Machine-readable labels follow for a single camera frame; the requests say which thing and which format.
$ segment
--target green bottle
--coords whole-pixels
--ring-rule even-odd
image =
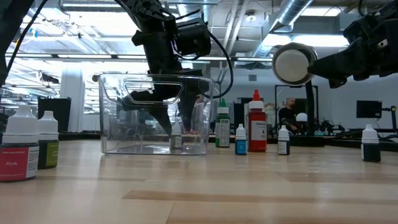
[[[222,99],[217,109],[216,118],[216,147],[229,147],[229,108]]]

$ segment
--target white column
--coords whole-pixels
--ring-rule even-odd
[[[62,70],[60,98],[71,98],[68,132],[83,131],[85,79],[81,63],[66,63]]]

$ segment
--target red cap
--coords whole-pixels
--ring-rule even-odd
[[[252,101],[261,101],[260,94],[258,90],[254,90],[253,100]]]

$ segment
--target wooden table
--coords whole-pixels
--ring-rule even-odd
[[[398,154],[293,147],[278,156],[104,155],[60,143],[56,169],[0,184],[0,223],[398,223]]]

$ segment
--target computer monitor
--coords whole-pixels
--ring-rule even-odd
[[[381,101],[358,100],[356,102],[357,118],[381,118]]]

